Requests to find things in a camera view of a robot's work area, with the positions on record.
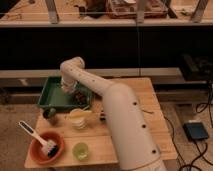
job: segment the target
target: terracotta bowl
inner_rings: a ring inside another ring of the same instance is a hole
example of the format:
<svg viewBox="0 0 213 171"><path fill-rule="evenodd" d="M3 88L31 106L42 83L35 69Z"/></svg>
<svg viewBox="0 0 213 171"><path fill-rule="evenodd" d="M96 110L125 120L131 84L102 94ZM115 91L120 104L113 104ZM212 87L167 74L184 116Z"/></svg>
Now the terracotta bowl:
<svg viewBox="0 0 213 171"><path fill-rule="evenodd" d="M38 164L50 164L55 161L64 150L64 140L60 137L60 135L56 132L44 132L40 135L45 140L51 139L53 140L59 147L58 152L53 157L48 157L44 155L41 151L42 145L36 139L33 139L30 144L30 156L31 158Z"/></svg>

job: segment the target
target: clear plastic cup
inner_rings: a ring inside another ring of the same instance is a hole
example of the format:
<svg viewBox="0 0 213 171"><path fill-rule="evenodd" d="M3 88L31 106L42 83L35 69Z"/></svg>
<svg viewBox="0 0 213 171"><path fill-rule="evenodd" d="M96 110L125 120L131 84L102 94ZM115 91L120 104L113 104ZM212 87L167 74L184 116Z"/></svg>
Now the clear plastic cup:
<svg viewBox="0 0 213 171"><path fill-rule="evenodd" d="M80 142L73 147L72 152L77 160L85 160L88 157L89 148L86 143Z"/></svg>

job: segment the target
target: table surface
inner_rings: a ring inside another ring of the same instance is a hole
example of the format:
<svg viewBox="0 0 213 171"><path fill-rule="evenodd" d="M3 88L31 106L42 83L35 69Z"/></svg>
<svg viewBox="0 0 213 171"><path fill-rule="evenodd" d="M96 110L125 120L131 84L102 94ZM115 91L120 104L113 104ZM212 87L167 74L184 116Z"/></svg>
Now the table surface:
<svg viewBox="0 0 213 171"><path fill-rule="evenodd" d="M154 140L162 152L162 159L176 159L177 153L150 79L120 78L113 80L129 85L139 97L145 120ZM71 126L66 117L66 113L57 114L59 121L54 126L50 125L45 119L43 119L43 116L39 114L35 128L36 131L38 133L50 130L58 132L64 138L65 151L56 162L51 165L41 166L31 159L28 150L25 167L39 168L118 163L107 124L99 120L100 112L102 110L100 97L96 95L94 96L91 110L93 111L93 114L87 117L87 127L81 131L74 129ZM72 155L72 148L78 142L85 142L89 146L90 154L85 161L78 161Z"/></svg>

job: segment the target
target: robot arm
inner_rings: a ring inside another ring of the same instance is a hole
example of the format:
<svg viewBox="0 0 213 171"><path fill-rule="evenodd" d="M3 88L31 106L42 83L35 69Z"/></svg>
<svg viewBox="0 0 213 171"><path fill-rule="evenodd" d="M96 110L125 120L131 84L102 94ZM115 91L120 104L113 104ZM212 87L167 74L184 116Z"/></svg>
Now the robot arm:
<svg viewBox="0 0 213 171"><path fill-rule="evenodd" d="M166 171L133 90L125 84L88 73L83 68L84 61L80 57L63 62L60 66L62 89L71 92L77 80L102 97L121 170Z"/></svg>

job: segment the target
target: green plastic bin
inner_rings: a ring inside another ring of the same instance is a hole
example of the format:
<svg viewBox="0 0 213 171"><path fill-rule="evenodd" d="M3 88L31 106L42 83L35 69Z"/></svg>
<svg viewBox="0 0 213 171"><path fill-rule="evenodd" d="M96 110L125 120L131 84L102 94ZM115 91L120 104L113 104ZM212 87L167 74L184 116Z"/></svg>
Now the green plastic bin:
<svg viewBox="0 0 213 171"><path fill-rule="evenodd" d="M79 82L77 83L76 89L86 95L85 104L79 104L73 94L67 94L62 91L61 77L48 77L38 100L38 107L44 110L50 108L55 108L57 110L72 110L74 108L90 107L92 91Z"/></svg>

